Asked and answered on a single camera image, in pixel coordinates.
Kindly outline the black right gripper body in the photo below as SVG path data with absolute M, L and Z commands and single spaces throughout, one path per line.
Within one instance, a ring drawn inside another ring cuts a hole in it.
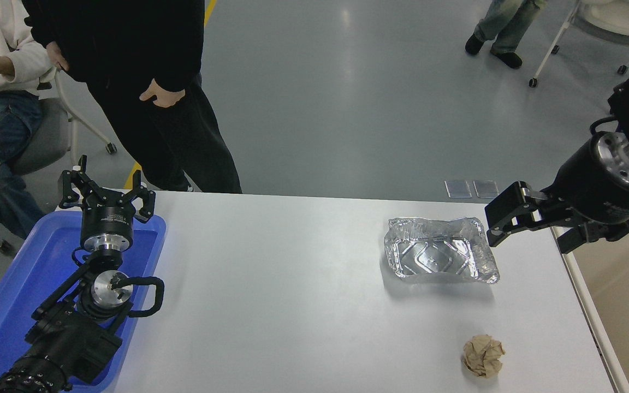
M 592 137 L 559 168 L 548 193 L 590 221 L 628 221 L 629 141 L 624 136 Z

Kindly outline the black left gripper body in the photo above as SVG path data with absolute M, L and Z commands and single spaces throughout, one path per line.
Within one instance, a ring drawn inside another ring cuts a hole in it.
M 122 196 L 111 191 L 106 196 L 96 193 L 86 195 L 82 202 L 81 240 L 87 241 L 100 235 L 119 235 L 127 241 L 133 237 L 132 203 L 118 204 Z

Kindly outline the person's right hand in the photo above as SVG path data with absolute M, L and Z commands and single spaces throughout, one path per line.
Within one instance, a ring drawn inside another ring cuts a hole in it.
M 64 70 L 65 72 L 70 70 L 70 65 L 68 64 L 68 61 L 65 59 L 65 57 L 63 57 L 62 50 L 55 41 L 48 43 L 45 49 L 51 64 L 57 70 Z

